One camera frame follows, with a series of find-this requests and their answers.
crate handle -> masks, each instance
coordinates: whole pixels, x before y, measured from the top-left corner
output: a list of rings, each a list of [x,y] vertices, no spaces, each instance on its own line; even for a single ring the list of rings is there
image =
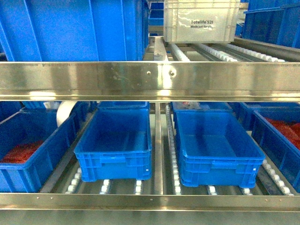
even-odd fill
[[[101,163],[125,163],[125,156],[101,157]]]
[[[234,162],[213,162],[212,169],[236,169],[238,167],[237,163]]]

blue plastic crate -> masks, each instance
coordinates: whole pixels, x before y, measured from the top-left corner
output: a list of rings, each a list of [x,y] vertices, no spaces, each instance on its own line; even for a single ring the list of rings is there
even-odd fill
[[[276,44],[284,10],[280,8],[263,11],[247,11],[242,37]]]
[[[82,180],[151,177],[148,109],[98,110],[75,148]]]
[[[232,108],[235,118],[238,119],[239,112],[240,112],[240,102],[227,102],[227,103]]]
[[[151,5],[150,5],[150,9],[164,10],[164,3],[163,2],[152,2]]]
[[[87,111],[87,104],[57,128],[56,110],[22,110],[0,123],[0,159],[18,144],[44,143],[23,164],[0,163],[0,192],[37,192],[70,147]]]
[[[241,26],[240,24],[237,24],[236,29],[235,29],[235,35],[236,36],[241,36],[242,33],[243,33],[243,29],[244,29],[244,26]]]
[[[149,102],[105,101],[98,105],[99,109],[150,109]]]
[[[270,9],[297,2],[300,0],[249,0],[248,10]]]
[[[181,183],[253,188],[265,156],[231,113],[177,115]]]
[[[164,11],[163,10],[151,10],[150,15],[149,15],[149,25],[163,26],[164,25]]]
[[[0,122],[20,111],[20,102],[0,102]]]
[[[61,101],[22,101],[26,109],[58,109]]]
[[[144,52],[149,44],[149,37],[148,37],[148,35],[149,35],[149,28],[148,28],[149,18],[148,17],[149,17],[148,3],[144,2],[144,19],[142,20]]]
[[[0,0],[9,61],[119,61],[143,56],[143,0]]]
[[[177,128],[177,114],[181,112],[230,112],[232,108],[226,102],[172,102],[173,120],[175,128]]]
[[[299,123],[300,111],[255,111],[254,115],[252,137],[300,193],[300,151],[265,119]]]
[[[276,44],[300,48],[300,3],[282,8],[284,14]]]
[[[300,105],[294,102],[241,102],[238,119],[246,130],[252,130],[254,125],[254,110],[300,110]]]

empty blue crate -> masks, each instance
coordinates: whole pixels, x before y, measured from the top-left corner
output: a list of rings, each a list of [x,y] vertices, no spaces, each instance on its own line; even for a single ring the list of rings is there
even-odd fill
[[[253,188],[265,156],[232,113],[177,115],[181,183]]]
[[[150,109],[149,102],[107,101],[101,102],[99,109]]]
[[[0,122],[20,111],[20,102],[0,102]]]
[[[300,0],[249,0],[248,10],[277,8],[297,2]]]
[[[87,112],[86,103],[78,103],[70,117],[57,128],[56,110],[21,110],[0,123],[0,160],[19,144],[43,141],[24,163],[0,162],[0,192],[37,192],[70,147]]]
[[[150,15],[149,15],[149,25],[163,26],[164,25],[164,11],[163,10],[151,10]]]
[[[269,156],[294,189],[300,193],[300,151],[266,118],[287,123],[300,122],[300,110],[254,112],[252,137]]]
[[[144,0],[0,0],[8,61],[142,60]]]
[[[280,8],[247,11],[242,37],[276,44],[284,11]]]
[[[239,118],[240,113],[240,102],[227,102],[228,105],[232,108],[233,114],[235,115],[235,118]]]
[[[300,3],[282,9],[284,14],[276,44],[300,48]]]
[[[99,109],[75,148],[82,180],[151,177],[148,109]]]
[[[163,2],[151,2],[150,9],[164,10],[164,3]]]
[[[300,110],[300,105],[293,102],[241,102],[238,120],[246,130],[252,130],[256,111],[267,110]]]

red material in crate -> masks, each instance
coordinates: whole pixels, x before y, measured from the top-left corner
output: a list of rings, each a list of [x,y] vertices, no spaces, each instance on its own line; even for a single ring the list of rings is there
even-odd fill
[[[9,151],[1,160],[2,163],[25,163],[32,154],[42,145],[43,141],[28,144],[19,144]]]
[[[300,123],[292,125],[291,129],[300,137]]]
[[[289,126],[284,121],[271,120],[268,118],[266,118],[266,120],[300,150],[300,123]]]

white plastic crate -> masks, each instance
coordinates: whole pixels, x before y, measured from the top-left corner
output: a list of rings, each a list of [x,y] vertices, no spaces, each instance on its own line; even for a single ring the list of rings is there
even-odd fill
[[[239,6],[240,0],[165,0],[165,41],[230,43]]]

